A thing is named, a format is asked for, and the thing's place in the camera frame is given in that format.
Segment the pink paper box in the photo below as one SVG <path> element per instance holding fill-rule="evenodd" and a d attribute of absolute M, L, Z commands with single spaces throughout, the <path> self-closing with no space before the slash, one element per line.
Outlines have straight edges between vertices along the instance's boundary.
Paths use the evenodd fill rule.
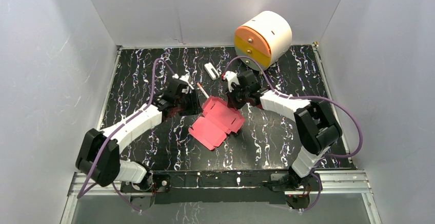
<path fill-rule="evenodd" d="M 227 102 L 219 97 L 209 97 L 202 108 L 202 115 L 188 131 L 210 151 L 219 147 L 229 134 L 238 133 L 245 122 L 239 110 L 228 108 Z"/>

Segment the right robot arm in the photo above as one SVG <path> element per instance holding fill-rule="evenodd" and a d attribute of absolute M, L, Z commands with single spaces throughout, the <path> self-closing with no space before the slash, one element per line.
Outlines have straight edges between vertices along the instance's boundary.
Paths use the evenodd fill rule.
<path fill-rule="evenodd" d="M 271 181 L 265 186 L 272 190 L 304 189 L 309 184 L 309 178 L 318 162 L 343 135 L 328 101 L 294 99 L 270 87 L 264 87 L 251 70 L 240 74 L 227 71 L 222 80 L 227 83 L 229 108 L 239 110 L 245 104 L 250 104 L 295 122 L 301 149 L 288 173 L 281 179 L 271 177 Z"/>

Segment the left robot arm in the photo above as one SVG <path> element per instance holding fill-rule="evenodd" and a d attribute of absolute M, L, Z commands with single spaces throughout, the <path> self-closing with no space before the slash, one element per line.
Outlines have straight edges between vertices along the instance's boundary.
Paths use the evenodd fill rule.
<path fill-rule="evenodd" d="M 153 185 L 153 171 L 140 162 L 122 160 L 122 151 L 143 133 L 176 114 L 189 116 L 201 112 L 192 78 L 174 75 L 165 89 L 153 97 L 151 105 L 143 105 L 111 127 L 87 131 L 75 166 L 90 174 L 101 187 L 124 181 L 134 184 L 140 191 L 148 191 Z"/>

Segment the orange capped white marker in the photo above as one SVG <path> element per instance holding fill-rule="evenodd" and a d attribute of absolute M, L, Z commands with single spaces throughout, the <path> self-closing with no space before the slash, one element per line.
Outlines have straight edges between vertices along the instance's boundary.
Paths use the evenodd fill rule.
<path fill-rule="evenodd" d="M 207 92 L 202 87 L 202 85 L 200 83 L 196 83 L 196 85 L 197 85 L 198 89 L 202 92 L 202 94 L 205 96 L 205 98 L 208 99 L 210 96 L 207 94 Z"/>

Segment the white rectangular clip block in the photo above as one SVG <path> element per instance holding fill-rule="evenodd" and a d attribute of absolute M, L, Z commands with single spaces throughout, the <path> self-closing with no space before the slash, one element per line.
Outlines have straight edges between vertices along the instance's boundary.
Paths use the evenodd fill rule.
<path fill-rule="evenodd" d="M 204 68 L 212 80 L 216 80 L 220 76 L 217 69 L 213 66 L 212 63 L 204 64 Z"/>

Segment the round white drawer cabinet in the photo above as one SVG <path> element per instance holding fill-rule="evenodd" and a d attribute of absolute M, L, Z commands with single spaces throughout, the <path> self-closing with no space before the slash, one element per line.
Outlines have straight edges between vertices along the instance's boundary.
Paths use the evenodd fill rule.
<path fill-rule="evenodd" d="M 289 23 L 272 11 L 261 12 L 234 33 L 236 54 L 255 71 L 269 68 L 289 50 L 291 42 Z"/>

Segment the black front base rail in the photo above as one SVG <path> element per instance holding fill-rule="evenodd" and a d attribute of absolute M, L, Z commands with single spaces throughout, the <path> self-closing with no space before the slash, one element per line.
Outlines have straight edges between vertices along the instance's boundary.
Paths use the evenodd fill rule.
<path fill-rule="evenodd" d="M 295 181 L 286 170 L 158 171 L 155 203 L 268 202 L 285 204 Z"/>

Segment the aluminium frame rail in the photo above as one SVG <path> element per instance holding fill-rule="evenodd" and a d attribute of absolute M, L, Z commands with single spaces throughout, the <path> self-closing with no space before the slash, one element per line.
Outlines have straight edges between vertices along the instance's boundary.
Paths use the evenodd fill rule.
<path fill-rule="evenodd" d="M 370 223 L 381 223 L 381 218 L 374 202 L 372 188 L 366 173 L 363 170 L 350 169 L 322 169 L 315 171 L 316 178 L 310 178 L 301 187 L 286 191 L 285 197 L 301 196 L 303 193 L 310 194 L 361 194 Z M 135 198 L 150 197 L 155 203 L 156 190 L 139 190 L 131 183 L 116 181 L 114 186 L 101 187 L 90 181 L 92 186 L 86 196 L 117 196 L 125 197 L 129 202 Z"/>

